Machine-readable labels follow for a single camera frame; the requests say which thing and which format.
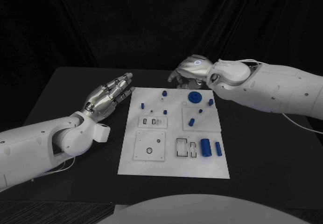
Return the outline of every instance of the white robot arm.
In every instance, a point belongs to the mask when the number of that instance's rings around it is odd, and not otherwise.
[[[90,94],[81,111],[70,117],[23,126],[0,133],[0,189],[31,180],[81,155],[93,140],[107,142],[110,127],[98,122],[134,91],[121,93],[132,73],[101,85]],[[62,152],[54,154],[52,143]]]
[[[264,112],[300,114],[323,119],[323,77],[293,67],[251,59],[215,64],[201,55],[181,63],[169,77],[178,88],[199,89],[206,82],[217,95]],[[189,79],[183,84],[182,77]]]

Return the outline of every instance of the table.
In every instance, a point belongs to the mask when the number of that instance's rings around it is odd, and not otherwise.
[[[132,72],[132,86],[176,88],[170,71],[58,68],[25,125],[70,116],[91,91]],[[0,200],[134,204],[181,194],[237,197],[276,208],[323,209],[323,146],[315,133],[280,114],[257,111],[215,95],[231,179],[117,175],[130,97],[101,121],[111,127],[107,143],[94,141],[74,166],[0,194]],[[309,127],[305,116],[290,115]]]

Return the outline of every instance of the rectangular slot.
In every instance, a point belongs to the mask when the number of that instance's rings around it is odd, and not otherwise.
[[[168,117],[140,116],[139,127],[168,128]]]
[[[176,139],[176,155],[182,157],[189,157],[188,139]]]
[[[191,143],[191,157],[192,158],[196,158],[198,157],[198,154],[196,154],[196,143],[195,142],[192,142]]]

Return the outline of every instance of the blue cylinder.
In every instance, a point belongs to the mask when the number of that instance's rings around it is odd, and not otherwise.
[[[217,154],[218,154],[218,156],[222,156],[221,143],[219,142],[215,142],[215,148],[217,148]]]
[[[201,139],[201,149],[204,157],[212,156],[209,139]]]
[[[189,101],[192,103],[195,103],[195,104],[202,101],[202,95],[201,95],[199,92],[191,92],[191,94],[189,94]]]
[[[189,126],[194,126],[195,119],[191,119]]]
[[[209,106],[214,104],[214,99],[209,100]]]

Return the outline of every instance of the robotic hand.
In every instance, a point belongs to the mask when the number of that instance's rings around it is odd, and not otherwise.
[[[217,95],[260,111],[300,114],[323,119],[323,77],[293,67],[256,60],[219,60],[215,64],[201,55],[182,61],[169,76],[179,89],[199,89],[206,82]],[[182,77],[189,79],[183,84]]]
[[[132,77],[133,74],[126,73],[101,85],[90,94],[81,111],[70,117],[0,133],[0,189],[31,180],[81,155],[93,140],[107,142],[110,127],[98,122],[134,91],[132,87],[123,93]],[[62,149],[59,154],[54,154],[52,142]]]

